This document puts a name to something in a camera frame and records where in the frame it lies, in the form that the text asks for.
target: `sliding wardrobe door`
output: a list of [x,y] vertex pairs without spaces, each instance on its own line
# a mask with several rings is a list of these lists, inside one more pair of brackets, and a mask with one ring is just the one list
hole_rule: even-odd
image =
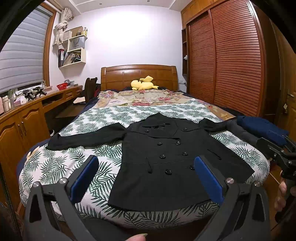
[[190,84],[189,93],[206,102],[213,101],[214,94],[214,44],[208,13],[201,15],[190,29]]
[[229,0],[210,10],[216,54],[214,104],[256,116],[261,107],[264,64],[249,4]]

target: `bottle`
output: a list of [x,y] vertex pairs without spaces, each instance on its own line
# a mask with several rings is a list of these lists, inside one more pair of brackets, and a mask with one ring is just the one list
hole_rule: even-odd
[[4,108],[4,112],[7,112],[7,111],[9,111],[9,99],[8,99],[8,96],[6,95],[6,96],[4,96],[3,98],[2,98],[2,101],[3,101],[3,108]]
[[10,109],[13,110],[15,108],[15,98],[11,89],[8,91],[8,99],[10,101]]

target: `bed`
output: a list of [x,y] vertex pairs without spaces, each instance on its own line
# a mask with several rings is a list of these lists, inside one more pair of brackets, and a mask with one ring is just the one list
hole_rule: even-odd
[[[155,77],[155,85],[165,86],[169,90],[150,91],[107,91],[107,89],[123,89],[133,79]],[[119,122],[128,127],[135,121],[146,119],[149,115],[160,112],[168,117],[186,118],[199,122],[208,118],[221,122],[233,117],[230,113],[220,111],[218,107],[201,100],[186,97],[177,90],[176,67],[162,65],[128,65],[102,68],[99,101],[91,108],[88,106],[60,134],[71,136],[98,130],[101,127]],[[243,158],[255,171],[246,181],[263,182],[269,173],[269,162],[256,148],[240,140],[228,131],[211,133],[226,147]],[[215,212],[217,204],[208,202],[178,210],[164,212],[121,211],[107,205],[109,193],[121,164],[121,142],[108,145],[69,148],[62,151],[50,151],[45,147],[47,142],[33,147],[26,157],[26,162],[19,175],[19,189],[22,202],[25,204],[30,187],[34,181],[42,184],[57,182],[61,177],[69,177],[89,155],[99,159],[99,170],[94,177],[77,210],[84,217],[97,217],[112,221],[128,228],[156,229],[179,226],[196,219],[201,219]],[[54,210],[63,220],[58,205],[53,202]]]

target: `hand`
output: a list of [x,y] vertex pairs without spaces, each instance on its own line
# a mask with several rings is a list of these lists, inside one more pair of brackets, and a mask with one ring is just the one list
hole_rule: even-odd
[[126,241],[146,241],[146,238],[145,238],[146,236],[147,236],[147,234],[138,234],[133,237],[130,237]]
[[[280,212],[286,206],[285,194],[287,192],[287,186],[285,184],[285,179],[281,180],[278,190],[278,196],[276,197],[274,208],[276,211]],[[296,197],[296,186],[292,187],[290,190],[291,194]]]

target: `door handle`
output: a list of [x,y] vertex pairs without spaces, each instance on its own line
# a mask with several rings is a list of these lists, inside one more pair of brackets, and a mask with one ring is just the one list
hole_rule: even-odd
[[23,126],[23,128],[24,128],[24,133],[25,133],[25,135],[26,135],[26,128],[25,128],[25,124],[24,124],[23,121],[22,121],[22,126]]
[[18,127],[19,127],[20,135],[22,136],[22,129],[20,128],[20,125],[18,125]]

